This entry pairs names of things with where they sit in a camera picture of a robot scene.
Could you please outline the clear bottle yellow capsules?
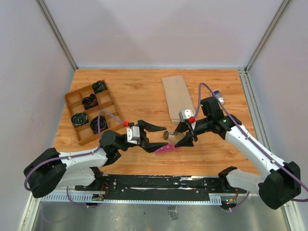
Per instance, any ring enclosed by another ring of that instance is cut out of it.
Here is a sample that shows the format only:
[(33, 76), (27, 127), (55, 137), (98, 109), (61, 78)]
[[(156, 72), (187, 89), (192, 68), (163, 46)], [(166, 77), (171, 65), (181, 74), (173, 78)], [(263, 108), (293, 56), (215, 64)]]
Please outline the clear bottle yellow capsules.
[(166, 130), (163, 133), (163, 139), (170, 143), (178, 143), (184, 137), (185, 137), (184, 133), (173, 130)]

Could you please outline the pink weekly pill organizer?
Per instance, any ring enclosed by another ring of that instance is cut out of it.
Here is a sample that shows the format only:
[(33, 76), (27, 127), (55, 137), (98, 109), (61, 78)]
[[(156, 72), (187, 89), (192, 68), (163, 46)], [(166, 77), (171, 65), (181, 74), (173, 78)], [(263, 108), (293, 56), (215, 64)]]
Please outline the pink weekly pill organizer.
[(163, 153), (166, 153), (166, 152), (171, 152), (171, 151), (174, 151), (174, 150), (177, 150), (177, 149), (180, 149), (180, 147), (175, 147), (175, 143), (169, 143), (169, 144), (157, 149), (154, 152), (154, 155), (163, 154)]

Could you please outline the white capped pill bottle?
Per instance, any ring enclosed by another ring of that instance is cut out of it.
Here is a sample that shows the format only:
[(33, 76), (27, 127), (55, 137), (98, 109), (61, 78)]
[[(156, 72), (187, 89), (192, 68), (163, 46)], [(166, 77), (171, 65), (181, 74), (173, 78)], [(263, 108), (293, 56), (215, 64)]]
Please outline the white capped pill bottle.
[(223, 96), (221, 95), (220, 91), (219, 90), (214, 90), (211, 95), (213, 97), (216, 97), (217, 100), (223, 105), (225, 102), (224, 102), (224, 98)]

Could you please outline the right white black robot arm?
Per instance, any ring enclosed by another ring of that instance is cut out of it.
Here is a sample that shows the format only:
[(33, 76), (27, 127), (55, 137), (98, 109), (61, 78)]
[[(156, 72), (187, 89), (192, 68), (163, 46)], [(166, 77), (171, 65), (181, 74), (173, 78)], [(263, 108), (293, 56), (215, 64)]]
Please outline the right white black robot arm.
[(196, 120), (192, 110), (180, 111), (176, 131), (185, 133), (176, 147), (192, 147), (198, 135), (212, 132), (236, 147), (255, 166), (259, 174), (228, 167), (218, 175), (218, 187), (223, 192), (234, 188), (260, 196), (271, 209), (277, 209), (301, 194), (299, 166), (285, 162), (256, 140), (241, 122), (223, 112), (219, 100), (208, 97), (200, 101), (204, 118)]

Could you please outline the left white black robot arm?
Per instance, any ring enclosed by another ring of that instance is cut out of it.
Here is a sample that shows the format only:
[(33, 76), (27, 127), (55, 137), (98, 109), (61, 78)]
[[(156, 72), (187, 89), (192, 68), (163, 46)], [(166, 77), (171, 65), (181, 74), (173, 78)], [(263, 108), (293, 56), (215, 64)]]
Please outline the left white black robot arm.
[(44, 197), (56, 189), (72, 186), (90, 187), (96, 191), (103, 185), (103, 178), (95, 174), (97, 168), (115, 163), (120, 151), (139, 146), (147, 153), (153, 153), (166, 145), (164, 142), (151, 143), (148, 132), (166, 130), (143, 120), (137, 124), (125, 122), (125, 134), (105, 130), (96, 148), (79, 152), (58, 152), (48, 148), (24, 169), (24, 188), (33, 197)]

